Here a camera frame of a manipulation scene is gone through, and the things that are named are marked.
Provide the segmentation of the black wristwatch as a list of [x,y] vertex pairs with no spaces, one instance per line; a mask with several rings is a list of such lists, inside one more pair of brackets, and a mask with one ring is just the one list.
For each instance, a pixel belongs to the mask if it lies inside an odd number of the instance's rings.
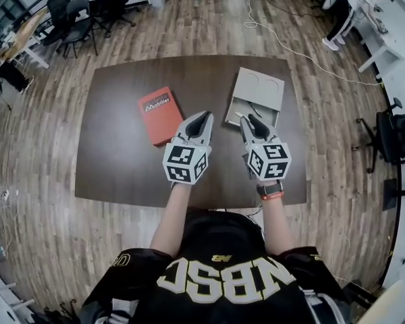
[[263,196],[271,196],[277,193],[283,193],[283,186],[281,182],[275,181],[274,183],[264,182],[263,184],[256,185],[256,191],[258,194]]

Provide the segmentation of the grey drawer box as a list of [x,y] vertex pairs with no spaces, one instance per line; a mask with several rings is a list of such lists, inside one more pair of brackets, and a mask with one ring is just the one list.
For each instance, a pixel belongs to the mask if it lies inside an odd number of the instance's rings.
[[274,127],[277,124],[284,95],[284,81],[241,67],[227,109],[225,122],[240,126],[240,117],[235,112],[248,117],[249,113],[256,115],[248,104],[252,102],[262,118],[268,120]]

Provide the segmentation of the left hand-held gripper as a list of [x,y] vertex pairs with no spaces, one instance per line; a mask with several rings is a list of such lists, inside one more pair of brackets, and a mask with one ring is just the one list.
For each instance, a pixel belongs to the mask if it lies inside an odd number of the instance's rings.
[[179,125],[163,156],[163,168],[170,182],[195,184],[202,177],[209,166],[213,123],[213,114],[201,111]]

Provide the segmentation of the white frame stand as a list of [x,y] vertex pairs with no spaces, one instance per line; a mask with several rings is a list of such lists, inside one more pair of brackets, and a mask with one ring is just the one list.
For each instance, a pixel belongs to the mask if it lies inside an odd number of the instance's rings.
[[0,324],[34,324],[30,306],[36,303],[33,298],[19,298],[13,288],[17,283],[0,287]]

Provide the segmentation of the person's right forearm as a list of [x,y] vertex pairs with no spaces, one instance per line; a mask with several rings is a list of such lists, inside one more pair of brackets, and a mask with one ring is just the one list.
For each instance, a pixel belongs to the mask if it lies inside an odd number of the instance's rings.
[[280,255],[295,247],[294,238],[288,223],[282,197],[273,200],[262,200],[263,231],[265,249],[269,254]]

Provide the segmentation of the red book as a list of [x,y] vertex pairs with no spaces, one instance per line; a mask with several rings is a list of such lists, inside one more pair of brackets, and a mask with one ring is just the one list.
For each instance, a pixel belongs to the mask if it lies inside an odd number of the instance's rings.
[[148,137],[155,146],[168,143],[184,120],[168,86],[142,97],[138,106]]

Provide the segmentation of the wooden desk with white legs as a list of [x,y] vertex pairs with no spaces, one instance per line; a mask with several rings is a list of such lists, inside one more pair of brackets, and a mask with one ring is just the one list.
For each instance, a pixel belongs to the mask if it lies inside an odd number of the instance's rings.
[[9,43],[3,43],[0,48],[0,66],[6,62],[15,59],[21,52],[28,54],[35,62],[39,63],[42,67],[48,69],[49,64],[36,53],[30,50],[30,41],[39,41],[34,37],[34,32],[41,24],[43,18],[47,14],[46,7],[36,12],[32,17],[26,20],[11,38]]

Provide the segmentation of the black lettered jersey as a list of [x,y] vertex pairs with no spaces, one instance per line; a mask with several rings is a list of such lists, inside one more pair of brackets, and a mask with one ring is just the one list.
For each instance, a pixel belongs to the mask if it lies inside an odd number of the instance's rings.
[[78,315],[80,324],[347,324],[348,299],[317,249],[265,250],[237,213],[186,217],[177,257],[122,251]]

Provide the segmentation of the black office chair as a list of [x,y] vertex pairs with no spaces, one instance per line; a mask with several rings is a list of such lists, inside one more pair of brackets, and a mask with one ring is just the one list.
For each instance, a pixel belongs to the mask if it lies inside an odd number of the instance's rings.
[[116,22],[122,21],[128,23],[131,27],[136,26],[136,23],[124,17],[127,13],[127,2],[128,0],[101,0],[99,3],[99,16],[102,21],[108,23],[105,38],[111,37],[111,29]]
[[89,0],[71,0],[66,7],[67,32],[62,39],[64,59],[68,58],[69,47],[72,48],[74,57],[77,59],[76,45],[84,43],[91,38],[95,55],[98,55],[95,38],[94,24],[96,19],[90,12]]
[[376,114],[376,126],[371,128],[363,118],[356,119],[362,124],[371,141],[365,144],[372,152],[372,165],[367,173],[375,171],[377,156],[392,165],[405,165],[405,114],[394,114],[393,109],[403,108],[401,101],[394,98],[394,102],[385,111]]
[[47,0],[47,9],[51,15],[53,29],[43,40],[44,46],[52,45],[66,36],[70,29],[67,6],[70,0]]

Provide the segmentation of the person's left forearm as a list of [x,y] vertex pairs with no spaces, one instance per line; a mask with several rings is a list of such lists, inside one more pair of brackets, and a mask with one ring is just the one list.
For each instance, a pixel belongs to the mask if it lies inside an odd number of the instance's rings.
[[172,258],[179,252],[192,186],[176,184],[170,193],[162,218],[156,228],[150,247]]

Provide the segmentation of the black bag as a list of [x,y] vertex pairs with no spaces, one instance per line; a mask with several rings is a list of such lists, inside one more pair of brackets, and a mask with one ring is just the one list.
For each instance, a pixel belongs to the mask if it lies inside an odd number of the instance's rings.
[[81,324],[74,308],[75,303],[76,299],[72,298],[69,302],[60,302],[60,310],[44,307],[43,311],[51,324]]

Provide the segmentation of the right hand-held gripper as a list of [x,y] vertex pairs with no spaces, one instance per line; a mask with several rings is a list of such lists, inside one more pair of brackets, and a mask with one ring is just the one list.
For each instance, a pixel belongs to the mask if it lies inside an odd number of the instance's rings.
[[284,179],[292,158],[288,145],[277,137],[274,126],[249,113],[248,118],[240,118],[240,132],[247,145],[245,160],[250,177],[262,182]]

